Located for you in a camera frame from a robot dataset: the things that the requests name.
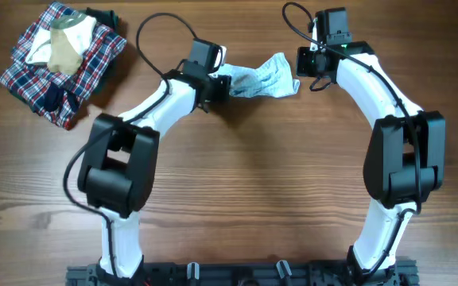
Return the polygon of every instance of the plaid fabric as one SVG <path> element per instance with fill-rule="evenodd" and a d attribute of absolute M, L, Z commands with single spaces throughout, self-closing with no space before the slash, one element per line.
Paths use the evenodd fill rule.
<path fill-rule="evenodd" d="M 118 36 L 112 29 L 97 24 L 91 45 L 84 52 L 83 63 L 75 75 L 53 73 L 47 67 L 26 64 L 25 57 L 31 49 L 38 28 L 49 30 L 52 20 L 74 13 L 78 12 L 59 2 L 53 2 L 39 19 L 19 37 L 17 46 L 13 47 L 11 52 L 14 64 L 5 70 L 0 79 L 5 87 L 20 95 L 32 110 L 65 129 L 70 128 L 72 117 L 75 115 L 68 103 L 66 91 L 76 95 L 77 101 L 82 104 L 99 84 L 108 64 L 124 49 L 126 44 L 126 40 Z M 45 93 L 51 83 L 55 83 L 66 91 L 58 110 L 48 112 L 44 110 L 44 101 Z"/>

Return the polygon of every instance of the wooden surface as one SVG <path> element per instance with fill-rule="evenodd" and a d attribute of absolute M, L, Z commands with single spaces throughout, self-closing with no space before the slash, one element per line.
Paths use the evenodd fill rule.
<path fill-rule="evenodd" d="M 199 37 L 226 45 L 228 63 L 252 68 L 276 52 L 294 68 L 297 48 L 308 45 L 281 19 L 284 1 L 93 1 L 72 6 L 115 10 L 128 23 L 129 44 L 106 92 L 93 98 L 90 116 L 67 132 L 0 86 L 0 285 L 62 285 L 68 265 L 98 260 L 100 219 L 72 206 L 60 180 L 100 108 L 119 114 L 157 88 L 158 76 L 134 47 L 146 16 L 179 14 Z M 0 75 L 19 33 L 47 1 L 13 3 L 0 0 Z M 412 219 L 398 256 L 418 260 L 423 285 L 458 285 L 458 1 L 302 3 L 313 13 L 346 6 L 354 40 L 370 43 L 410 99 L 446 117 L 444 186 Z M 301 12 L 289 14 L 306 26 Z M 157 19 L 141 44 L 166 71 L 187 56 L 191 37 L 178 22 Z M 287 99 L 197 110 L 169 131 L 141 214 L 146 261 L 345 258 L 367 213 L 362 166 L 371 128 L 344 91 L 311 93 L 311 81 L 301 79 L 299 94 Z"/>

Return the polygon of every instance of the wood grain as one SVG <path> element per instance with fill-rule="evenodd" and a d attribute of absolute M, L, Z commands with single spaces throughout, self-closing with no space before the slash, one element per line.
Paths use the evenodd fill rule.
<path fill-rule="evenodd" d="M 19 33 L 48 2 L 0 0 L 0 75 Z M 283 3 L 74 1 L 77 9 L 115 10 L 127 22 L 129 44 L 107 91 L 93 98 L 91 115 L 69 132 L 29 112 L 0 86 L 0 285 L 62 285 L 68 265 L 99 258 L 99 218 L 74 208 L 60 180 L 87 140 L 97 115 L 93 106 L 118 114 L 157 88 L 157 75 L 135 51 L 140 21 L 155 12 L 177 13 L 201 38 L 226 45 L 230 64 L 256 68 L 284 52 L 294 68 L 297 48 L 308 43 L 286 27 Z M 446 117 L 444 186 L 411 221 L 398 256 L 418 259 L 423 285 L 458 285 L 458 2 L 302 4 L 312 12 L 346 6 L 355 40 L 371 44 L 410 99 Z M 290 15 L 305 26 L 299 11 Z M 140 44 L 167 70 L 187 55 L 191 37 L 181 24 L 156 19 Z M 311 80 L 301 79 L 300 93 L 290 98 L 233 100 L 210 114 L 198 110 L 170 130 L 141 214 L 146 261 L 345 257 L 369 203 L 362 166 L 371 128 L 344 91 L 311 93 Z M 75 187 L 74 179 L 70 184 Z"/>

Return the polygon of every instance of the light blue cloth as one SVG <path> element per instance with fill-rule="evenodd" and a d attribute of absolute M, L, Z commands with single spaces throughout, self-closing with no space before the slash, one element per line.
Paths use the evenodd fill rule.
<path fill-rule="evenodd" d="M 231 76 L 229 95 L 234 97 L 265 95 L 280 98 L 295 95 L 300 87 L 300 80 L 291 76 L 291 67 L 283 52 L 274 54 L 257 69 L 224 64 L 216 74 Z"/>

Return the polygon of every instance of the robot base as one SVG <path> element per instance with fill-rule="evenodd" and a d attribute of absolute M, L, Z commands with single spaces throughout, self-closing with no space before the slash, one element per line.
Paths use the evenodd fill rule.
<path fill-rule="evenodd" d="M 100 281 L 97 265 L 68 267 L 66 286 L 342 286 L 345 261 L 313 261 L 306 264 L 241 265 L 176 265 L 174 263 L 142 263 L 131 280 L 106 284 Z M 382 286 L 418 286 L 416 261 L 397 261 L 394 275 Z"/>

